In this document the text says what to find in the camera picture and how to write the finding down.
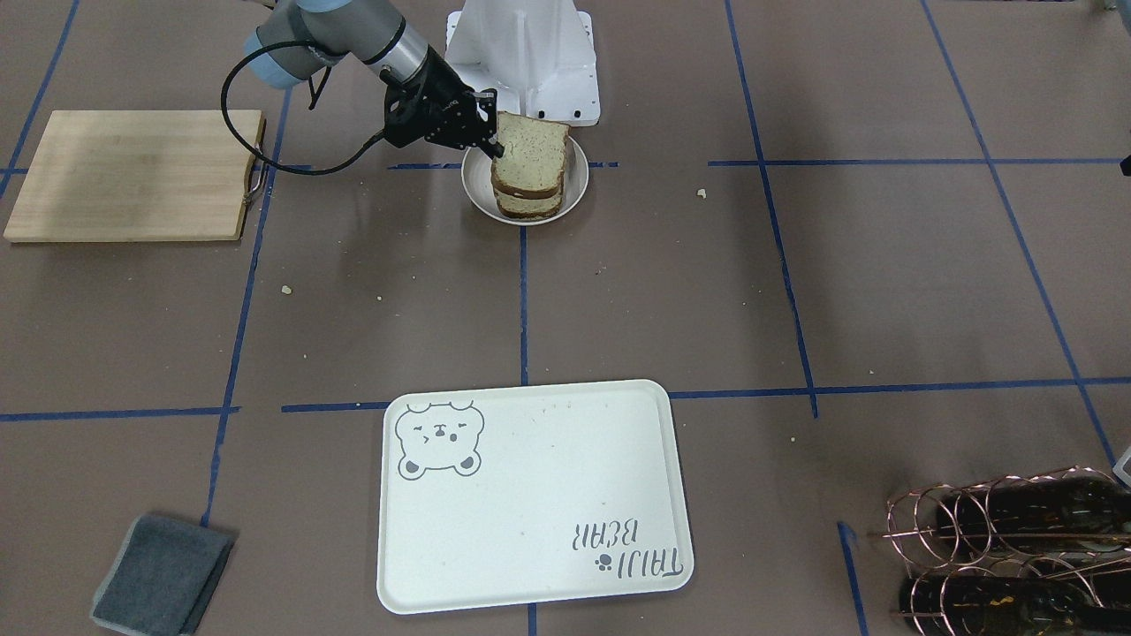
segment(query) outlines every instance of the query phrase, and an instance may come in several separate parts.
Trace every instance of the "folded towel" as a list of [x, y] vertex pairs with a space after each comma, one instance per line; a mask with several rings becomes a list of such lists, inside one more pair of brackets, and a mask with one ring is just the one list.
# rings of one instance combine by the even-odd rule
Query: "folded towel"
[[130, 526], [90, 618], [130, 636], [192, 634], [219, 582], [233, 540], [154, 515]]

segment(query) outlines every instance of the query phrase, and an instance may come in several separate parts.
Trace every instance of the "bread slice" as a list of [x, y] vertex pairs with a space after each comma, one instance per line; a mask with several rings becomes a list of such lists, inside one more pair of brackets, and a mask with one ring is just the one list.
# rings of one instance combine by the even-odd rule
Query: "bread slice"
[[520, 199], [502, 192], [495, 192], [499, 212], [508, 218], [519, 221], [538, 221], [550, 218], [562, 208], [562, 192], [551, 195], [547, 199]]
[[491, 186], [519, 199], [547, 199], [561, 192], [569, 126], [508, 112], [499, 113], [503, 156], [491, 162]]

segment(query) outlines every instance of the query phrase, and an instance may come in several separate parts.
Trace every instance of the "bear face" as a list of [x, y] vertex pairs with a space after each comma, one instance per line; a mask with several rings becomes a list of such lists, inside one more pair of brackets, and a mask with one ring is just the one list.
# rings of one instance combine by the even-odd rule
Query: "bear face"
[[483, 413], [470, 404], [429, 404], [418, 411], [409, 406], [396, 423], [404, 453], [397, 472], [407, 480], [417, 480], [425, 471], [447, 469], [461, 476], [475, 474], [480, 470], [476, 447], [483, 423]]

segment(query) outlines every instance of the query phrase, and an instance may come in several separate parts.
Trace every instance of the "white plate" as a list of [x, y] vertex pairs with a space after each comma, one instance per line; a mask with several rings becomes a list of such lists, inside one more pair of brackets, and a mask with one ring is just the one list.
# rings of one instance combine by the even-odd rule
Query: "white plate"
[[406, 395], [386, 411], [377, 593], [420, 613], [682, 587], [694, 569], [650, 380]]
[[499, 212], [499, 203], [494, 198], [494, 188], [491, 187], [491, 157], [477, 147], [467, 148], [464, 153], [464, 165], [460, 169], [464, 177], [464, 190], [470, 197], [475, 207], [484, 214], [511, 225], [542, 225], [556, 221], [566, 213], [573, 209], [577, 201], [581, 200], [581, 195], [589, 187], [589, 160], [586, 158], [581, 146], [570, 137], [570, 144], [566, 146], [566, 177], [562, 181], [563, 197], [561, 210], [550, 218], [538, 218], [536, 221], [520, 221], [510, 218]]

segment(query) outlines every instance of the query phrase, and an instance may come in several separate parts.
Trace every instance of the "dark glass bottle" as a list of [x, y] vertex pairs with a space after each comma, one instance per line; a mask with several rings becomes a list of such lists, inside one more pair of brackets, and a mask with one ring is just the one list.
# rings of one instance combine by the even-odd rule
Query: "dark glass bottle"
[[[987, 514], [1000, 536], [991, 550], [1042, 555], [1111, 552], [1131, 545], [1131, 492], [1102, 476], [1020, 482], [951, 496], [942, 506], [955, 514], [969, 548], [986, 545]], [[935, 523], [940, 536], [955, 536], [955, 519], [942, 507]]]
[[940, 614], [959, 636], [1131, 635], [1131, 611], [1097, 608], [1079, 587], [1043, 578], [908, 579], [899, 607], [927, 636], [950, 636]]

